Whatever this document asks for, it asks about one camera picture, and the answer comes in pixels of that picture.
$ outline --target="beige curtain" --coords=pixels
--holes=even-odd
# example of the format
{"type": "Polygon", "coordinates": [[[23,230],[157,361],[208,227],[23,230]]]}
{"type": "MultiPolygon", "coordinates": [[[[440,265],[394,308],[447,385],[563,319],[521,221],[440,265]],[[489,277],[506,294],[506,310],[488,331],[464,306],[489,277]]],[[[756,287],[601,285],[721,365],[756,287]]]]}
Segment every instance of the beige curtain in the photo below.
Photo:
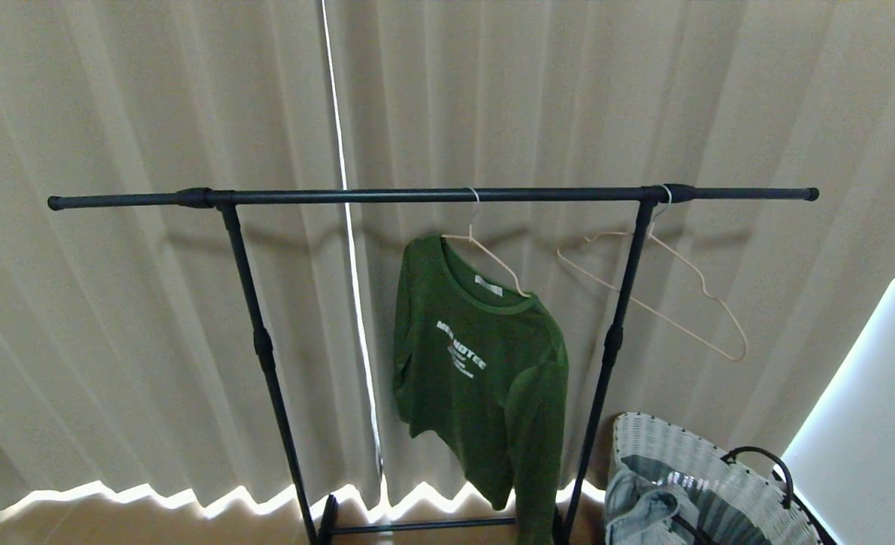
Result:
{"type": "MultiPolygon", "coordinates": [[[[641,410],[728,445],[782,452],[895,273],[895,5],[706,2],[327,3],[355,187],[665,182],[817,186],[817,203],[678,204],[656,234],[707,273],[749,337],[731,363],[638,307],[608,417],[641,410]]],[[[564,480],[576,463],[613,294],[555,246],[620,279],[634,204],[484,204],[475,234],[536,291],[568,342],[564,480]]],[[[390,391],[403,245],[465,232],[470,204],[355,207],[365,330],[390,500],[461,487],[433,434],[409,439],[390,391]]],[[[497,279],[506,273],[475,251],[497,279]]],[[[635,296],[716,344],[740,341],[691,270],[645,252],[635,296]]]]}
{"type": "MultiPolygon", "coordinates": [[[[313,3],[0,2],[0,508],[102,480],[290,483],[222,218],[51,194],[341,187],[313,3]]],[[[320,497],[379,475],[343,208],[243,207],[320,497]]]]}

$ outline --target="floor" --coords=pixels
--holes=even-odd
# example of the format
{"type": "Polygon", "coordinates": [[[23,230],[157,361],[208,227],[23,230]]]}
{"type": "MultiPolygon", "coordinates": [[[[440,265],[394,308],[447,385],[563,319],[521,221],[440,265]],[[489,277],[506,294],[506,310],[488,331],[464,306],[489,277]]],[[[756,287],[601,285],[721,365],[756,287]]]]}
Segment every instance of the floor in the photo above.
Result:
{"type": "MultiPolygon", "coordinates": [[[[597,543],[601,519],[598,501],[583,496],[572,534],[575,545],[597,543]]],[[[492,516],[484,503],[468,501],[452,514],[433,504],[415,504],[398,522],[429,521],[492,516]]],[[[365,524],[353,505],[340,508],[340,525],[365,524]]],[[[35,501],[21,508],[0,512],[0,545],[258,545],[303,544],[302,525],[295,501],[257,515],[244,503],[230,503],[222,513],[209,518],[196,503],[164,507],[152,497],[118,503],[102,494],[77,500],[35,501]]],[[[337,536],[336,545],[514,543],[513,527],[448,528],[435,531],[403,531],[391,534],[337,536]]]]}

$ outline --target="hanger hook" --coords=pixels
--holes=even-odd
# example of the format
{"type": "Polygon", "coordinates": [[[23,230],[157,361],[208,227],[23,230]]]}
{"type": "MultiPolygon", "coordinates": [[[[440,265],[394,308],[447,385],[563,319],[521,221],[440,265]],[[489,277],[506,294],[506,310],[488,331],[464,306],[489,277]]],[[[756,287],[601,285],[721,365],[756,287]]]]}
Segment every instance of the hanger hook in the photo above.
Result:
{"type": "Polygon", "coordinates": [[[669,186],[667,186],[665,183],[661,183],[658,184],[658,186],[656,187],[661,187],[662,189],[666,190],[666,195],[669,195],[669,201],[666,203],[666,206],[662,208],[662,210],[659,210],[657,213],[655,213],[655,215],[652,217],[652,221],[648,222],[648,224],[650,225],[655,224],[655,220],[658,220],[660,215],[665,214],[666,210],[669,210],[669,206],[672,206],[673,203],[673,193],[669,190],[669,186]]]}
{"type": "Polygon", "coordinates": [[[477,217],[478,211],[481,211],[481,196],[478,195],[477,190],[474,187],[467,187],[467,189],[471,190],[471,193],[474,193],[474,199],[476,199],[476,203],[474,203],[474,213],[471,214],[471,221],[468,224],[468,238],[474,239],[474,218],[477,217]]]}

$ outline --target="crew neckline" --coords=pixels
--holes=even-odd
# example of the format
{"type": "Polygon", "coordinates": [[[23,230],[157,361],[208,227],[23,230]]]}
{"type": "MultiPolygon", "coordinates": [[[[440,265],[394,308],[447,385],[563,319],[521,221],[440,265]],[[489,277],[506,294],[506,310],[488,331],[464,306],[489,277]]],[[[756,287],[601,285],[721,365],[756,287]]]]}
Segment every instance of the crew neckline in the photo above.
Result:
{"type": "Polygon", "coordinates": [[[471,272],[471,275],[481,276],[482,279],[485,279],[486,282],[491,282],[492,284],[496,284],[500,286],[501,289],[507,290],[513,294],[517,294],[517,290],[509,287],[507,284],[503,284],[501,282],[497,282],[495,279],[492,279],[491,276],[483,275],[480,270],[475,269],[470,263],[465,261],[454,248],[451,248],[451,245],[448,244],[447,240],[441,235],[436,235],[437,242],[437,259],[440,262],[440,268],[443,269],[443,273],[447,276],[447,279],[450,281],[451,286],[464,297],[465,300],[468,300],[469,303],[473,304],[475,307],[480,308],[481,310],[485,310],[487,313],[492,314],[517,314],[523,313],[525,310],[534,306],[535,301],[538,300],[537,294],[533,292],[524,292],[527,293],[527,297],[524,298],[523,301],[519,301],[517,304],[511,304],[511,306],[507,307],[499,307],[495,304],[484,303],[484,301],[477,299],[473,294],[471,294],[464,286],[461,285],[460,280],[457,280],[457,277],[454,276],[454,272],[450,269],[450,265],[447,263],[447,253],[451,254],[451,258],[456,260],[457,263],[460,263],[462,268],[465,268],[471,272]]]}

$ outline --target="horizontal black rod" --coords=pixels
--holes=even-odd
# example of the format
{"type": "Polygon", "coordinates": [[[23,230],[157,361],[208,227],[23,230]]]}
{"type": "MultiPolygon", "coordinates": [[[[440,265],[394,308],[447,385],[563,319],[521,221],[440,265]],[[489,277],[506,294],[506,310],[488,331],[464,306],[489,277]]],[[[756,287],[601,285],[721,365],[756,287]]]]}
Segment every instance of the horizontal black rod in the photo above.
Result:
{"type": "Polygon", "coordinates": [[[733,188],[693,187],[680,183],[644,187],[521,187],[483,188],[477,198],[467,188],[452,189],[353,189],[313,191],[223,191],[205,187],[176,193],[138,195],[94,195],[85,197],[50,197],[51,210],[97,207],[150,207],[177,204],[181,207],[212,208],[223,204],[330,204],[330,203],[460,203],[460,201],[647,201],[667,203],[672,193],[674,203],[713,199],[771,199],[814,201],[819,195],[808,188],[733,188]]]}
{"type": "Polygon", "coordinates": [[[353,527],[329,528],[330,534],[378,534],[382,531],[438,530],[438,528],[470,528],[478,525],[513,525],[514,517],[491,519],[467,519],[438,521],[433,523],[401,523],[395,525],[354,525],[353,527]]]}

